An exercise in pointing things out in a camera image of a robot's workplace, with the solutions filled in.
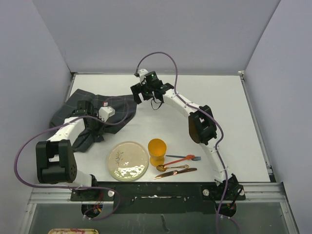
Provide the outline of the dark grey checked cloth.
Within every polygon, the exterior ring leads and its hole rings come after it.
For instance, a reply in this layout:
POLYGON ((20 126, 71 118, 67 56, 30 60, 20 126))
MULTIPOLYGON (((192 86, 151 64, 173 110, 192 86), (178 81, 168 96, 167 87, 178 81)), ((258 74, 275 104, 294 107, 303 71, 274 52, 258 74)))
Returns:
POLYGON ((93 145, 104 141, 104 134, 118 133, 136 114, 137 104, 134 101, 133 95, 123 96, 102 96, 95 95, 91 92, 77 89, 69 97, 69 99, 61 106, 61 108, 53 115, 50 120, 49 127, 53 128, 64 123, 74 110, 77 108, 79 101, 88 101, 94 107, 93 116, 97 115, 100 107, 104 102, 115 109, 115 114, 108 119, 110 125, 102 124, 90 118, 85 118, 86 123, 95 124, 96 128, 92 130, 87 127, 78 138, 72 143, 72 148, 75 152, 85 153, 93 145))

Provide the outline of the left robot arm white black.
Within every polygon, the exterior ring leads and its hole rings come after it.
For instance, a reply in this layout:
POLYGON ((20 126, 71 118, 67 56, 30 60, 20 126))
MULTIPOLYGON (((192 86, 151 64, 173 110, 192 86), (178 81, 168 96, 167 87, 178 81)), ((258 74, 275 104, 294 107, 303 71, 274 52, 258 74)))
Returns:
POLYGON ((41 184, 73 186, 81 189, 86 199, 96 199, 99 195, 96 178, 78 170, 72 144, 83 131, 98 131, 99 119, 106 122, 114 114, 115 110, 107 102, 97 110, 89 101, 78 101, 76 109, 64 120, 67 125, 48 140, 37 143, 38 181, 41 184))

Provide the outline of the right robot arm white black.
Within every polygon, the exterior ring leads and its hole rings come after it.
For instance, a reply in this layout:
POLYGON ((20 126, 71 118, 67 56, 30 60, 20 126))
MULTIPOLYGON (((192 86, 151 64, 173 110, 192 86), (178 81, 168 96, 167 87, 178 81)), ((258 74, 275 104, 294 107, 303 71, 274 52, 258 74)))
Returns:
POLYGON ((188 119, 189 135, 195 143, 202 147, 207 156, 216 182, 218 196, 225 200, 244 196, 243 186, 238 183, 235 175, 229 171, 220 156, 219 141, 214 144, 214 147, 208 146, 210 140, 217 138, 217 124, 211 108, 191 102, 177 92, 175 86, 169 83, 164 84, 155 71, 148 72, 146 69, 140 69, 135 71, 135 76, 139 78, 139 83, 131 86, 131 91, 137 104, 142 103, 142 100, 158 99, 161 104, 173 107, 188 119))

